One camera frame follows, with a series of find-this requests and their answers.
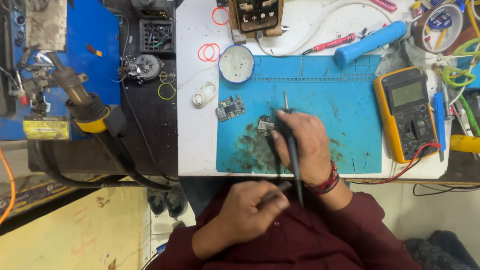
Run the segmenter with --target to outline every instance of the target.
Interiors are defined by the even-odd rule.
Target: maroon shirt
[[[286,195],[290,207],[264,235],[200,260],[192,249],[192,235],[220,212],[226,193],[217,194],[196,226],[174,230],[165,251],[147,269],[421,269],[382,223],[385,213],[371,195],[354,193],[350,204],[338,211],[322,209],[313,196],[305,198],[302,209],[294,191]]]

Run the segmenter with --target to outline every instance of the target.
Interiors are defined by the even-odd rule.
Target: white table
[[[285,3],[282,25],[290,26],[290,31],[281,37],[268,38],[264,41],[273,52],[281,53],[294,48],[314,31],[319,21],[334,6],[346,0],[288,0]],[[410,20],[409,10],[414,1],[395,1],[398,10],[389,14],[392,21]],[[216,170],[216,139],[218,118],[214,109],[217,108],[218,96],[208,104],[197,109],[192,104],[192,95],[206,82],[218,85],[219,73],[217,62],[203,62],[197,57],[197,51],[206,43],[217,43],[221,52],[233,45],[230,25],[216,25],[212,20],[212,11],[216,7],[215,0],[185,0],[177,9],[177,100],[178,100],[178,172],[181,176],[221,176],[221,175],[251,175],[246,173],[217,172]],[[226,22],[227,13],[219,10],[215,13],[218,22]],[[320,43],[335,39],[339,33],[342,37],[349,33],[358,33],[364,27],[379,20],[387,19],[378,10],[365,6],[350,5],[343,7],[327,18],[322,29],[303,48],[306,50]],[[248,39],[248,47],[254,55],[263,55],[254,39]],[[335,48],[326,49],[316,55],[333,55]],[[379,49],[372,54],[382,54]],[[427,87],[430,99],[436,92],[437,76],[432,70],[427,70],[429,77]],[[448,149],[451,123],[446,125],[447,150],[445,161],[440,162],[438,155],[423,159],[417,166],[406,172],[402,178],[437,179],[447,169]],[[387,144],[383,141],[382,172],[367,174],[343,174],[349,178],[388,178],[400,172],[406,164],[396,165],[392,162]],[[256,176],[276,176],[275,174],[255,174]]]

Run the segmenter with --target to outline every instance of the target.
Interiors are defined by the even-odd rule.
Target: wooden stand
[[[278,0],[278,24],[273,29],[263,30],[263,35],[267,37],[279,37],[282,35],[282,17],[283,17],[283,5],[285,0]],[[255,32],[242,33],[237,21],[237,9],[235,0],[228,0],[228,13],[230,13],[230,29],[232,31],[232,39],[234,44],[245,44],[247,38],[255,38]]]

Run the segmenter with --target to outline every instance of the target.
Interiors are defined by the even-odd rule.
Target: blue silicone mat
[[[344,68],[331,56],[255,56],[254,74],[242,84],[220,77],[218,100],[240,95],[246,112],[218,122],[219,172],[289,173],[271,137],[257,135],[258,120],[284,107],[318,116],[330,138],[339,173],[382,170],[382,122],[373,89],[379,55],[364,55]]]

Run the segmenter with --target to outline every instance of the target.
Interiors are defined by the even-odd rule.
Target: yellow wall
[[[139,269],[146,213],[143,188],[100,189],[1,236],[0,269]]]

